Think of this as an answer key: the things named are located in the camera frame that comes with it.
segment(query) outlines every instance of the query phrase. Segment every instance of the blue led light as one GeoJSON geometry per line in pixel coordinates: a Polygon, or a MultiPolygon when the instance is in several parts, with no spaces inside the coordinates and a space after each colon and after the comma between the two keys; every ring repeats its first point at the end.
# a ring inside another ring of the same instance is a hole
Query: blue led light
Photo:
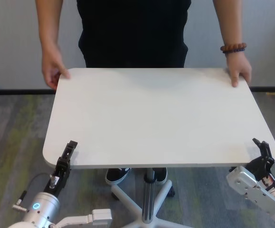
{"type": "Polygon", "coordinates": [[[40,208],[40,203],[34,203],[33,209],[37,210],[38,208],[40,208]]]}

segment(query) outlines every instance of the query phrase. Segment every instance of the black baseboard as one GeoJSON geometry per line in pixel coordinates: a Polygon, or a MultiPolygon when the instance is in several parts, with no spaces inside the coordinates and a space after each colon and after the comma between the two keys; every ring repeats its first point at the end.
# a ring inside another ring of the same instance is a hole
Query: black baseboard
{"type": "Polygon", "coordinates": [[[0,89],[0,95],[53,95],[52,89],[0,89]]]}
{"type": "Polygon", "coordinates": [[[250,86],[251,92],[275,93],[275,86],[250,86]]]}
{"type": "MultiPolygon", "coordinates": [[[[275,86],[250,86],[252,92],[275,93],[275,86]]],[[[1,89],[0,95],[53,95],[52,89],[1,89]]]]}

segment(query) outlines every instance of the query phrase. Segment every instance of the metal pole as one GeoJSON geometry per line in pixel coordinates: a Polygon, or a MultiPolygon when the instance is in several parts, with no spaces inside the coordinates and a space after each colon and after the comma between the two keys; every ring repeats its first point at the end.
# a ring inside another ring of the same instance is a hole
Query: metal pole
{"type": "Polygon", "coordinates": [[[153,219],[154,202],[155,202],[155,171],[148,168],[144,176],[144,199],[142,209],[142,220],[144,223],[151,223],[153,219]]]}

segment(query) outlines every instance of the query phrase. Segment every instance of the cable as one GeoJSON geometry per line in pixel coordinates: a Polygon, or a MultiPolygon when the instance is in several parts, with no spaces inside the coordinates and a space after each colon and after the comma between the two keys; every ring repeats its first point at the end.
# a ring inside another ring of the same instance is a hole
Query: cable
{"type": "Polygon", "coordinates": [[[28,184],[28,186],[27,186],[27,190],[29,190],[29,188],[30,188],[32,182],[33,182],[37,177],[42,176],[42,175],[47,175],[47,176],[50,177],[50,174],[48,174],[48,173],[46,173],[46,172],[38,173],[37,175],[35,175],[35,176],[29,181],[29,184],[28,184]]]}
{"type": "Polygon", "coordinates": [[[29,184],[28,184],[26,190],[24,190],[24,191],[22,192],[22,194],[20,195],[20,197],[18,198],[17,203],[16,203],[17,205],[20,205],[20,203],[23,201],[23,199],[24,199],[25,195],[27,194],[29,188],[31,187],[31,184],[33,183],[33,181],[34,181],[37,177],[42,176],[42,175],[48,175],[48,176],[50,176],[50,174],[48,174],[48,173],[46,173],[46,172],[41,172],[41,173],[38,173],[37,175],[35,175],[35,176],[29,181],[29,184]]]}

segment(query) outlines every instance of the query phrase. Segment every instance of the caster wheel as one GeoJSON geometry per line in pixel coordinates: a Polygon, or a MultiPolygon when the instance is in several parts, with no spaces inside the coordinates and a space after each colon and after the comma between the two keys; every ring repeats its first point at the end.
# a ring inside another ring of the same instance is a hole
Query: caster wheel
{"type": "Polygon", "coordinates": [[[115,199],[115,200],[119,200],[119,198],[112,192],[111,196],[115,199]]]}
{"type": "Polygon", "coordinates": [[[171,186],[171,188],[170,188],[170,190],[169,190],[169,192],[167,194],[167,197],[174,197],[175,194],[176,194],[175,189],[174,189],[173,186],[171,186]]]}

